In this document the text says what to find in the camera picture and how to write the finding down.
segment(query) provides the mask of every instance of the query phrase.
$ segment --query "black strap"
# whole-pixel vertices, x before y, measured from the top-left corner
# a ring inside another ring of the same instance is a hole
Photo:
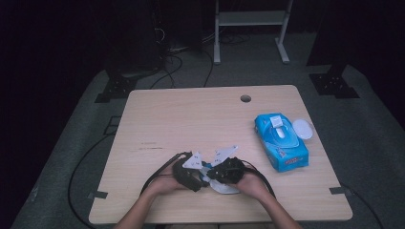
[[[145,182],[145,184],[142,187],[142,190],[140,191],[141,195],[143,193],[143,191],[145,191],[145,189],[149,186],[149,184],[156,178],[159,176],[159,174],[161,173],[161,171],[163,171],[167,166],[169,166],[171,163],[173,163],[175,160],[177,160],[180,156],[182,155],[192,155],[191,152],[183,152],[183,153],[179,153],[174,155],[172,158],[170,158],[166,163],[164,163],[153,175],[151,175]]]
[[[273,191],[273,189],[271,188],[270,183],[268,182],[268,180],[266,179],[266,177],[265,177],[263,174],[261,174],[258,170],[251,169],[251,168],[248,168],[248,167],[244,167],[244,170],[245,170],[246,172],[250,172],[250,173],[252,173],[252,174],[257,175],[257,176],[265,183],[265,185],[266,185],[268,191],[276,198],[276,195],[274,194],[274,191]]]

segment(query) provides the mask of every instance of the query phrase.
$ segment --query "black curtain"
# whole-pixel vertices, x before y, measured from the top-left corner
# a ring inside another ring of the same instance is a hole
[[[350,64],[405,126],[405,5],[400,1],[330,0],[308,65]]]

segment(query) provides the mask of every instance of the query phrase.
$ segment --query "hand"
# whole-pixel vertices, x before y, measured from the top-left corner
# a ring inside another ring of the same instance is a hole
[[[155,178],[147,187],[146,190],[153,192],[156,195],[163,195],[171,193],[178,189],[185,189],[184,186],[179,184],[175,178],[173,178],[173,162],[161,171],[160,176]]]
[[[264,195],[268,195],[268,189],[263,181],[254,174],[245,173],[241,180],[237,184],[233,184],[242,193],[252,198],[262,198]]]

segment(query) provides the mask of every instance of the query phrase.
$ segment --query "wooden table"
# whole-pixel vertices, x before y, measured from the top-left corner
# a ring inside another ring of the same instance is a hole
[[[250,102],[241,96],[248,95]],[[131,92],[109,155],[89,220],[118,222],[139,196],[143,183],[176,153],[199,151],[210,162],[215,150],[238,145],[233,155],[251,162],[296,220],[345,220],[352,209],[340,187],[316,130],[306,141],[309,166],[285,173],[270,165],[254,131],[260,114],[282,113],[291,121],[307,109],[294,86],[167,89]],[[211,188],[180,190],[154,202],[149,223],[271,221],[263,207],[242,194],[221,195]]]

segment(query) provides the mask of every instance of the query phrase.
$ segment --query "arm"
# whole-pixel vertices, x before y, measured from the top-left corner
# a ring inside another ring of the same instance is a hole
[[[255,175],[245,173],[235,185],[242,193],[257,199],[266,209],[278,229],[302,228],[283,208],[283,206],[268,192],[264,183]]]
[[[172,166],[168,166],[161,172],[162,174],[171,174]],[[118,222],[117,229],[140,229],[145,222],[149,209],[153,201],[159,195],[170,193],[176,189],[183,189],[173,177],[158,177],[145,189],[131,209]]]

